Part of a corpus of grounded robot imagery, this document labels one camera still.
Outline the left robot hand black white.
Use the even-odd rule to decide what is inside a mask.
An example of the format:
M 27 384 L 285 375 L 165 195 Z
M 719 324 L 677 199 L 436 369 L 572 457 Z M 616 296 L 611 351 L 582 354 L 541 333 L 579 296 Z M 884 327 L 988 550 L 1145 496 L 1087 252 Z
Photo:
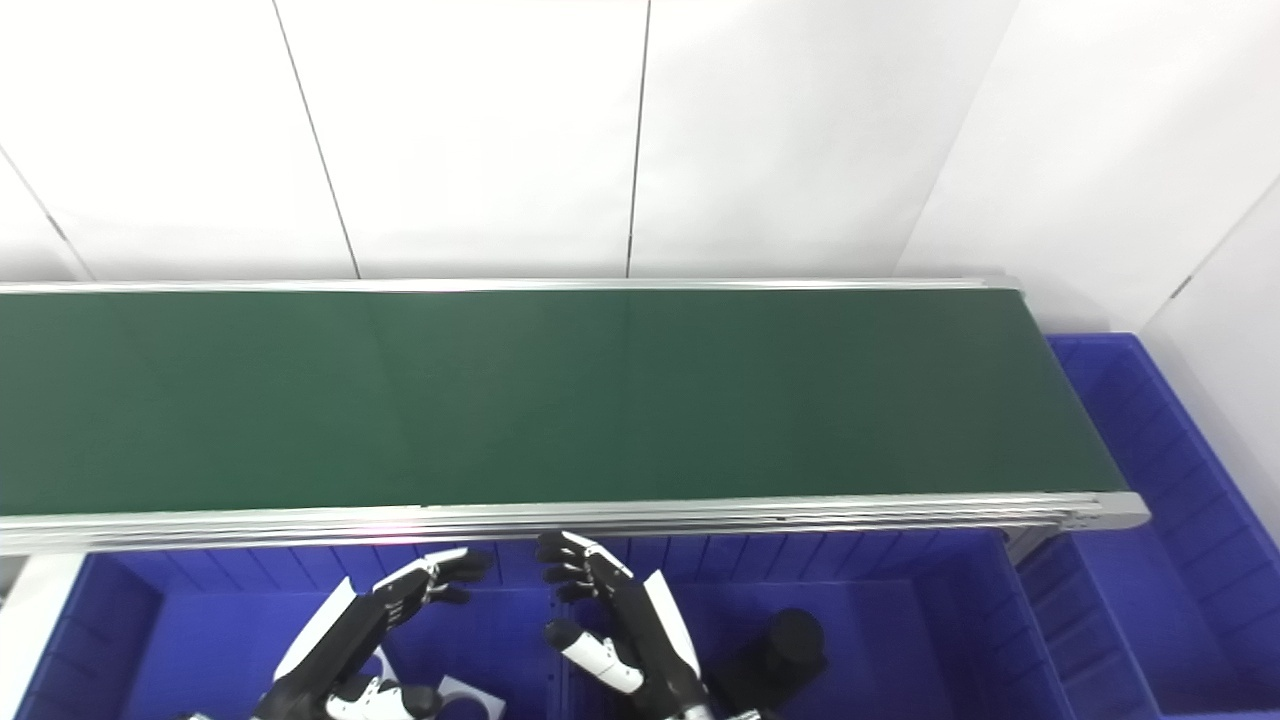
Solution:
M 493 556 L 454 548 L 425 553 L 367 592 L 343 579 L 303 625 L 253 707 L 253 719 L 434 719 L 449 703 L 435 687 L 398 680 L 381 646 L 431 603 L 466 603 Z

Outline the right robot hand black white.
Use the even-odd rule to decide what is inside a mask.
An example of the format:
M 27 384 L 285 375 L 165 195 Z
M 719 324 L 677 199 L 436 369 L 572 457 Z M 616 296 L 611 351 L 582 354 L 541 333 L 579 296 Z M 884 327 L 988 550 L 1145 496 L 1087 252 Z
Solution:
M 605 546 L 567 530 L 538 537 L 543 579 L 564 603 L 595 600 L 614 635 L 598 635 L 567 618 L 543 635 L 563 659 L 630 701 L 640 719 L 710 719 L 692 639 L 660 571 L 639 579 Z

